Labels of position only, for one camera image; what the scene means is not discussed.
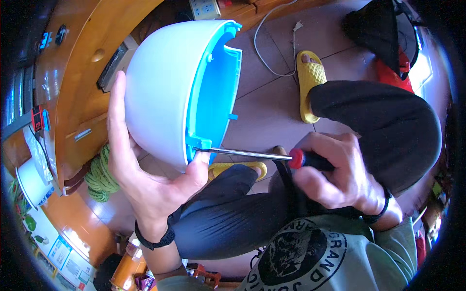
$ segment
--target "black knob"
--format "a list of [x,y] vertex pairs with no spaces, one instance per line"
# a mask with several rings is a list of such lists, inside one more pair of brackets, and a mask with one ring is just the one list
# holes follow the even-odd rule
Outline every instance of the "black knob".
[[65,32],[66,32],[66,25],[62,24],[57,31],[57,34],[55,36],[55,44],[56,45],[61,45],[63,38],[65,37]]

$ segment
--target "power strip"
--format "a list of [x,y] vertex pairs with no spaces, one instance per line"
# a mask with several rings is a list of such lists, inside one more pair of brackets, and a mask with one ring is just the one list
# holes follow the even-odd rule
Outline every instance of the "power strip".
[[216,0],[189,0],[195,20],[216,19],[220,17],[220,8]]

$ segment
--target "yellow slipper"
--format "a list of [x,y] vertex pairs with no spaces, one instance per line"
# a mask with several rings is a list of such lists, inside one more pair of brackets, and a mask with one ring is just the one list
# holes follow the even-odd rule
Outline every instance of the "yellow slipper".
[[[318,62],[316,63],[303,63],[301,57],[307,54],[309,58]],[[310,51],[300,51],[296,56],[296,66],[298,68],[299,78],[299,91],[301,95],[301,119],[305,123],[316,123],[319,117],[312,114],[309,106],[308,93],[312,87],[323,84],[327,81],[325,71],[319,57]]]
[[216,162],[213,163],[212,165],[209,166],[209,172],[210,170],[213,170],[213,176],[217,177],[218,175],[221,174],[221,172],[225,171],[229,167],[233,165],[245,165],[248,167],[257,167],[260,169],[260,175],[257,178],[256,181],[261,180],[267,175],[267,166],[263,162]]

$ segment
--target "black pants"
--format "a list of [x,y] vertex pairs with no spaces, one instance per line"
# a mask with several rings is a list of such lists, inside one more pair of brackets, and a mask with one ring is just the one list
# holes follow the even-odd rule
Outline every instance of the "black pants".
[[[420,97],[366,81],[329,81],[309,92],[315,115],[361,135],[366,169],[392,192],[418,181],[437,161],[439,120]],[[287,222],[287,195],[275,174],[269,193],[246,195],[257,173],[235,165],[182,207],[173,222],[182,258],[220,259],[264,246]]]

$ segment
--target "black wristband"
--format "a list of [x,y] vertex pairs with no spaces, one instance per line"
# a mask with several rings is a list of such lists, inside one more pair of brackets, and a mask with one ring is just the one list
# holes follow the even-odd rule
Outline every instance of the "black wristband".
[[382,209],[382,211],[378,215],[362,215],[364,222],[367,223],[367,224],[376,223],[377,220],[379,220],[379,218],[381,218],[382,215],[385,214],[385,212],[387,211],[387,208],[388,208],[388,203],[390,202],[390,198],[393,197],[393,195],[391,194],[390,190],[387,189],[387,187],[385,187],[383,185],[382,185],[382,187],[384,188],[384,193],[385,193],[385,205],[384,205],[384,208]]
[[143,246],[148,248],[149,250],[154,250],[156,248],[161,248],[161,247],[167,246],[167,245],[171,244],[175,240],[175,232],[173,231],[173,229],[171,228],[171,226],[169,224],[168,224],[167,232],[164,234],[164,236],[160,239],[160,242],[158,242],[158,243],[151,243],[151,242],[147,241],[143,237],[143,235],[139,231],[139,227],[137,226],[137,220],[136,220],[136,222],[134,224],[134,232],[136,233],[136,237],[139,240],[139,242]]

